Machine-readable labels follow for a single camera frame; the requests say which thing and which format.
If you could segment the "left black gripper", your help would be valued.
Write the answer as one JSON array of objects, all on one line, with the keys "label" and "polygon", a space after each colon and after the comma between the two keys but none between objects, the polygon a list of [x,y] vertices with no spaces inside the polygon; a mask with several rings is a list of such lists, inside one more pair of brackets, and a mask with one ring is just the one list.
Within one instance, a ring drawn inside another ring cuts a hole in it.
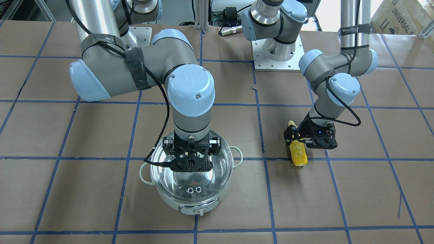
[{"label": "left black gripper", "polygon": [[[308,148],[335,149],[338,146],[335,140],[335,125],[331,121],[326,121],[325,126],[319,126],[307,115],[298,128],[299,132],[293,131],[295,138],[297,139],[298,135]],[[287,146],[290,146],[293,141],[293,137],[285,138]]]}]

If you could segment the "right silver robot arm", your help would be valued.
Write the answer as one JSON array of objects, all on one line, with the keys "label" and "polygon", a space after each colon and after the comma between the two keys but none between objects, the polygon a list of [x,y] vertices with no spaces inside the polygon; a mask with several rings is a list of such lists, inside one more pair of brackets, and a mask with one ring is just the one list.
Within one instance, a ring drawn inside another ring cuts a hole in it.
[{"label": "right silver robot arm", "polygon": [[70,65],[70,79],[85,101],[100,101],[157,86],[175,125],[163,150],[174,159],[144,161],[175,172],[208,172],[214,168],[222,139],[211,137],[214,79],[197,64],[192,45],[177,29],[155,34],[148,46],[122,39],[128,24],[158,18],[157,0],[67,0],[78,25],[81,59]]}]

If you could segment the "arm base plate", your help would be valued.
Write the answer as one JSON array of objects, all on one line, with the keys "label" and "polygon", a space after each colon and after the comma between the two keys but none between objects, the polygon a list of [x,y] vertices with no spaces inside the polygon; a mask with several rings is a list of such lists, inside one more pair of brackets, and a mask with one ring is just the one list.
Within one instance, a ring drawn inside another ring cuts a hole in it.
[{"label": "arm base plate", "polygon": [[288,45],[273,38],[252,41],[251,44],[256,71],[301,72],[299,61],[305,52],[300,36]]},{"label": "arm base plate", "polygon": [[151,27],[129,27],[129,31],[123,37],[127,48],[149,46],[151,42]]}]

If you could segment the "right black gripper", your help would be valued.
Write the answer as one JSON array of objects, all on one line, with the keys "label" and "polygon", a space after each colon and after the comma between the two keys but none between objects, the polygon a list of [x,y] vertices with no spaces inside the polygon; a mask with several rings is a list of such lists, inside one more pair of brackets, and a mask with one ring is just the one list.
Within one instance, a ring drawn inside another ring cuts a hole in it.
[{"label": "right black gripper", "polygon": [[163,150],[167,156],[174,156],[171,161],[164,161],[163,167],[175,172],[208,172],[213,168],[211,156],[217,156],[221,150],[221,137],[210,138],[208,133],[203,139],[195,141],[193,136],[183,140],[177,134],[164,137]]}]

